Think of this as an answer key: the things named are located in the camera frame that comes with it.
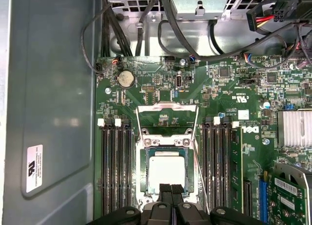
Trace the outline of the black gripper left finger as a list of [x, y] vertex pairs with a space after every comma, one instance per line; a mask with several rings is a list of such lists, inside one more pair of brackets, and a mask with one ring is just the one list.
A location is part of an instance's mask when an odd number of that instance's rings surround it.
[[145, 205], [143, 211], [132, 206], [119, 208], [90, 225], [170, 225], [173, 221], [173, 191], [169, 184], [159, 185], [159, 200]]

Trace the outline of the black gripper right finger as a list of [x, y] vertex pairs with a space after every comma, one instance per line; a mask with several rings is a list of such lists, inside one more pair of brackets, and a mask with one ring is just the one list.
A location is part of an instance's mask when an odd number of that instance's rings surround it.
[[262, 225], [263, 222], [227, 207], [216, 207], [206, 213], [200, 205], [183, 200], [183, 187], [171, 185], [173, 207], [178, 225]]

